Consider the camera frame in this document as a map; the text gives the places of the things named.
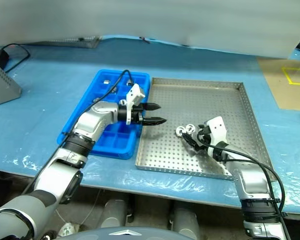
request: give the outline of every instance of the blue tray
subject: blue tray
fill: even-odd
[[[122,71],[106,69],[98,71],[59,134],[57,138],[58,144],[60,144],[65,137],[62,133],[67,133],[70,130],[74,121],[82,111],[88,107],[94,99],[103,96],[111,86],[113,86],[121,73]],[[148,99],[150,89],[150,76],[142,72],[131,72],[131,75],[134,83],[139,84],[144,90],[145,98],[142,102],[145,103]],[[110,93],[103,101],[118,103],[121,99],[126,99],[126,94],[132,87],[127,85],[128,80],[129,75],[125,73],[117,85],[115,93]],[[126,122],[123,121],[111,124],[105,128],[99,140],[94,144],[90,154],[118,159],[129,159],[134,154],[137,137],[140,136],[141,130],[142,126],[139,124],[126,125]]]

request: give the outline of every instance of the blue work surface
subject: blue work surface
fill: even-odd
[[[160,78],[243,82],[273,167],[285,186],[284,210],[300,213],[300,111],[277,107],[256,57],[114,38],[102,41],[95,49],[27,48],[31,58],[9,73],[22,87],[22,96],[0,105],[1,171],[27,176],[38,172],[100,69],[129,69]],[[299,51],[294,54],[294,59],[300,59]],[[82,170],[82,184],[240,206],[230,180],[138,170],[135,160],[136,152],[129,160],[91,155]]]

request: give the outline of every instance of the stainless steel tray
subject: stainless steel tray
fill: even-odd
[[[198,126],[222,116],[227,141],[272,168],[243,83],[153,78],[148,102],[161,109],[147,111],[167,122],[143,127],[135,165],[142,170],[232,179],[225,167],[206,154],[193,155],[175,135],[178,126]]]

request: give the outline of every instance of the white wall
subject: white wall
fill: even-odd
[[[0,45],[116,34],[287,58],[300,0],[0,0]]]

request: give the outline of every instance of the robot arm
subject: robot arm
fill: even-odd
[[[198,132],[199,138],[202,138],[207,146],[209,145],[206,148],[208,155],[217,162],[224,162],[226,169],[234,176],[246,234],[253,239],[286,240],[283,225],[279,221],[275,208],[277,202],[271,198],[268,181],[263,170],[249,158],[230,152],[232,150],[250,155],[239,147],[227,143],[227,130],[221,116],[215,117],[199,127],[201,127]],[[197,142],[189,135],[183,133],[182,136],[194,149],[198,148]]]
[[[55,151],[36,179],[33,191],[0,207],[0,240],[36,239],[42,234],[58,205],[71,200],[83,178],[80,169],[108,125],[117,121],[158,125],[166,121],[161,117],[142,116],[143,110],[155,110],[160,106],[140,103],[144,97],[141,93],[138,84],[134,84],[128,93],[127,105],[98,102],[79,117],[64,144]]]

